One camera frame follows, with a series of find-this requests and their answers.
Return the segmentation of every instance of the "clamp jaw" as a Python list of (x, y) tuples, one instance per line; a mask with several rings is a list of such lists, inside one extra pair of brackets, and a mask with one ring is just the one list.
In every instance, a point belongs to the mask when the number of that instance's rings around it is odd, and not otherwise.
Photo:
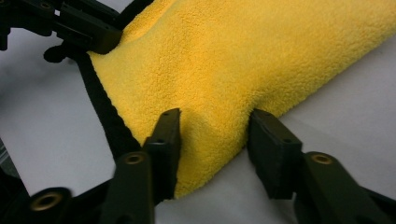
[(247, 151), (268, 197), (290, 200), (299, 224), (396, 223), (396, 202), (362, 188), (331, 155), (303, 143), (272, 114), (250, 115)]
[(52, 32), (72, 45), (100, 54), (120, 42), (114, 27), (119, 13), (95, 0), (0, 0), (0, 50), (7, 50), (11, 28), (50, 36)]

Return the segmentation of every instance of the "fabric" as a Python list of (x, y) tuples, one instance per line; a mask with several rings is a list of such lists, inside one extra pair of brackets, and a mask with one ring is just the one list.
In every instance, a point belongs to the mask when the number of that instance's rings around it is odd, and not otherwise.
[(179, 197), (241, 150), (253, 108), (281, 116), (395, 31), (394, 0), (155, 0), (91, 58), (140, 144), (181, 109)]

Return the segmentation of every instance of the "towel fold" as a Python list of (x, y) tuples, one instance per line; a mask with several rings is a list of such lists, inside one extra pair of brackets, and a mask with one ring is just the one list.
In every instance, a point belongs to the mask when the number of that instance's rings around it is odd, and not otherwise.
[(182, 111), (179, 197), (241, 150), (253, 108), (282, 115), (395, 31), (394, 0), (155, 0), (90, 55), (140, 144)]

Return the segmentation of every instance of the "yellow microfiber towel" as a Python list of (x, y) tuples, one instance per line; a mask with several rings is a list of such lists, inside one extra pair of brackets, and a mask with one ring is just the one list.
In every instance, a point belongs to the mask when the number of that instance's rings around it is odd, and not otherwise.
[(395, 0), (155, 0), (91, 58), (141, 144), (182, 111), (179, 197), (241, 150), (253, 108), (282, 115), (395, 31)]

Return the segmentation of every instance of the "brass grommet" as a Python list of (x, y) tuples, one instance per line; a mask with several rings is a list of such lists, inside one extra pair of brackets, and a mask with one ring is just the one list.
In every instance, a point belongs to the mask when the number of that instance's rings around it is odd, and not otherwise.
[(315, 154), (311, 157), (311, 159), (320, 164), (325, 164), (325, 165), (332, 164), (332, 158), (324, 154)]
[(57, 193), (57, 192), (49, 192), (47, 194), (44, 194), (43, 196), (35, 199), (31, 204), (30, 204), (30, 209), (33, 211), (39, 212), (39, 211), (44, 211), (47, 210), (56, 204), (58, 204), (62, 200), (62, 194)]
[(143, 161), (145, 158), (142, 155), (134, 154), (127, 158), (125, 158), (125, 163), (129, 165), (138, 164), (139, 162)]

